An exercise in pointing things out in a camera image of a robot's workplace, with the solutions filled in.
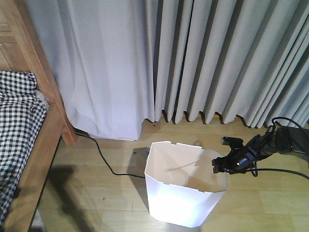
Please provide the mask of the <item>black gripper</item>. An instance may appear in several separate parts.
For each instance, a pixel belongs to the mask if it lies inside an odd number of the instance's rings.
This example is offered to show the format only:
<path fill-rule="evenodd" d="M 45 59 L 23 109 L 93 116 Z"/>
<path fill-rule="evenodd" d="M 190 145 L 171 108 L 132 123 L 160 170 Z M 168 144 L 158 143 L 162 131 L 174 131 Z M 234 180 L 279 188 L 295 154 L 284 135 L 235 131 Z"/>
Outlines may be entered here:
<path fill-rule="evenodd" d="M 245 170 L 253 167 L 256 161 L 257 152 L 250 147 L 231 150 L 227 156 L 212 160 L 213 173 L 245 173 Z"/>

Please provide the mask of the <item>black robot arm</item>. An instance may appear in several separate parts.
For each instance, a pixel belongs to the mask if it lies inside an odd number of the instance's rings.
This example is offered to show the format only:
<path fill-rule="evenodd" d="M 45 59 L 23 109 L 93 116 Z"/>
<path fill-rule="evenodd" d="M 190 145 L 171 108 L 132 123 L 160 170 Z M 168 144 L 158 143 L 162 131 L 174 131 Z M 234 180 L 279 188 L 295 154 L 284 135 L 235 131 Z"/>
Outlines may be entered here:
<path fill-rule="evenodd" d="M 240 138 L 226 136 L 221 143 L 229 146 L 231 151 L 225 157 L 212 160 L 215 174 L 244 174 L 251 171 L 257 176 L 256 163 L 275 153 L 309 160 L 309 130 L 303 128 L 282 126 L 264 135 L 254 136 L 246 145 Z"/>

